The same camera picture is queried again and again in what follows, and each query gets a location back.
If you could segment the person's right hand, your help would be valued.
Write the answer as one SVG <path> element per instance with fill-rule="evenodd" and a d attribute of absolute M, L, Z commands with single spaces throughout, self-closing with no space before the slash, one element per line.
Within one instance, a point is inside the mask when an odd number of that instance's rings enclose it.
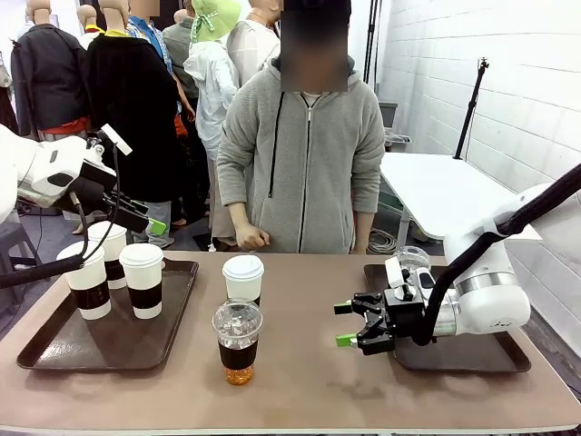
<path fill-rule="evenodd" d="M 250 223 L 237 225 L 235 232 L 237 244 L 244 250 L 255 251 L 270 244 L 270 236 Z"/>

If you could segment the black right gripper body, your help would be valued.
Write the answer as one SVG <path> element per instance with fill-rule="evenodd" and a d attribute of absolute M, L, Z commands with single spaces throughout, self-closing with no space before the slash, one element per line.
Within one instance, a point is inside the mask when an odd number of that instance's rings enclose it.
<path fill-rule="evenodd" d="M 351 344 L 366 356 L 394 351 L 397 339 L 411 338 L 416 344 L 423 339 L 426 303 L 418 290 L 355 293 L 351 311 L 364 320 Z"/>

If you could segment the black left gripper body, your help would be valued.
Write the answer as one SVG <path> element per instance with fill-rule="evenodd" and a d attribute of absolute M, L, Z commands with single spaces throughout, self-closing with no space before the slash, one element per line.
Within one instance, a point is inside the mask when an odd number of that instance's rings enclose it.
<path fill-rule="evenodd" d="M 117 177 L 90 163 L 83 163 L 78 177 L 73 179 L 56 200 L 64 212 L 78 213 L 71 193 L 81 205 L 85 218 L 91 213 L 103 213 L 115 223 L 135 223 L 136 209 L 123 193 L 116 189 Z"/>

